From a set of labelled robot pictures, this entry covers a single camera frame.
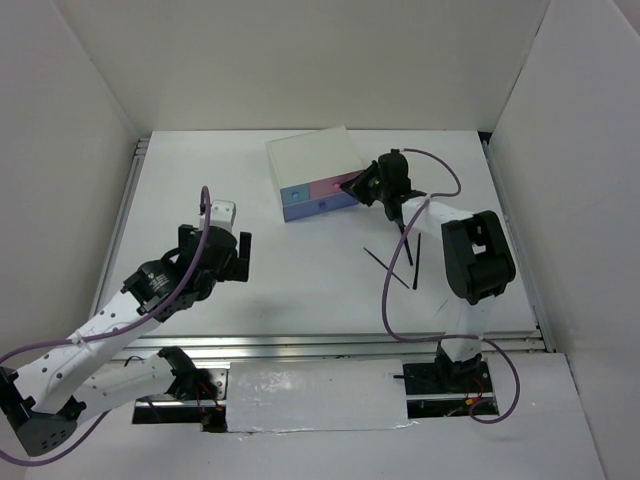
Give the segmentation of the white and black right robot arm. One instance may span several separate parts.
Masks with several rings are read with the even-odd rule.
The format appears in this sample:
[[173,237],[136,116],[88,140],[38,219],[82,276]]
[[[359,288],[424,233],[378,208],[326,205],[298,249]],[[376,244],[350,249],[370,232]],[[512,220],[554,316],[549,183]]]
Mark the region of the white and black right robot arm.
[[[424,155],[451,175],[452,191],[422,192],[412,187],[407,153]],[[445,334],[437,340],[435,381],[446,391],[457,391],[480,375],[482,338],[495,300],[514,281],[516,266],[497,214],[450,207],[443,199],[462,193],[453,168],[430,152],[407,148],[383,154],[363,172],[340,185],[358,203],[382,204],[385,216],[399,227],[401,237],[392,254],[383,282],[381,313],[389,335],[403,343],[417,338],[395,333],[388,317],[388,294],[394,267],[409,234],[417,231],[440,242],[447,285],[458,299],[457,312],[446,321]]]

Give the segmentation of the purple-blue bottom drawer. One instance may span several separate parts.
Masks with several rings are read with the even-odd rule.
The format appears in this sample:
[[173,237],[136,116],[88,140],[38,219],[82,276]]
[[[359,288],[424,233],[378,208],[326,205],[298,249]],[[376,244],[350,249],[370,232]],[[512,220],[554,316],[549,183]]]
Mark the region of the purple-blue bottom drawer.
[[358,202],[356,199],[346,193],[340,193],[285,206],[283,208],[283,218],[285,222],[290,222],[357,204]]

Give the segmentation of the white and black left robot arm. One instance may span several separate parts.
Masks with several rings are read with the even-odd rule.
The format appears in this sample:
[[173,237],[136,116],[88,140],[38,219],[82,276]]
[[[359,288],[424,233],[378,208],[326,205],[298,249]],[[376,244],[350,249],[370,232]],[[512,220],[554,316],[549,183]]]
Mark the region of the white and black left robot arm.
[[99,423],[135,399],[222,399],[223,382],[177,346],[121,369],[101,369],[134,340],[206,300],[218,283],[247,281],[251,243],[249,232],[234,236],[220,227],[180,226],[177,247],[143,263],[75,333],[41,343],[44,355],[17,370],[2,368],[1,410],[27,455],[24,465],[62,458],[62,445],[82,423]]

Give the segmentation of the white mini drawer cabinet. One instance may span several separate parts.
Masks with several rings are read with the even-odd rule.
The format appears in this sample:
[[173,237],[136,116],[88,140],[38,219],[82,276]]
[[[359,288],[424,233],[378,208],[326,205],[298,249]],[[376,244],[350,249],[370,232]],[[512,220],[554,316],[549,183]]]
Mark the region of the white mini drawer cabinet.
[[282,214],[282,188],[365,169],[343,126],[268,141],[266,152]]

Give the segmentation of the light blue small drawer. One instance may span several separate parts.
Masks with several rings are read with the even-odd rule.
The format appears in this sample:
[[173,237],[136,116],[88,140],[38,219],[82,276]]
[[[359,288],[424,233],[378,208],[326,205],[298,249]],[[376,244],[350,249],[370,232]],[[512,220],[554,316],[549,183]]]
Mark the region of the light blue small drawer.
[[280,198],[283,206],[307,202],[310,200],[310,185],[301,184],[282,188]]

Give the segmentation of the pink drawer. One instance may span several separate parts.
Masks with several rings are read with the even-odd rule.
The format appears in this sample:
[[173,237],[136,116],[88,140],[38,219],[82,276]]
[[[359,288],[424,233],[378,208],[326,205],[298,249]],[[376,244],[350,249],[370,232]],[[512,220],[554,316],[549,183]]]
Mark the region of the pink drawer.
[[343,173],[337,176],[316,180],[309,184],[309,195],[311,200],[316,200],[328,196],[341,194],[341,185],[353,180],[361,173],[361,170]]

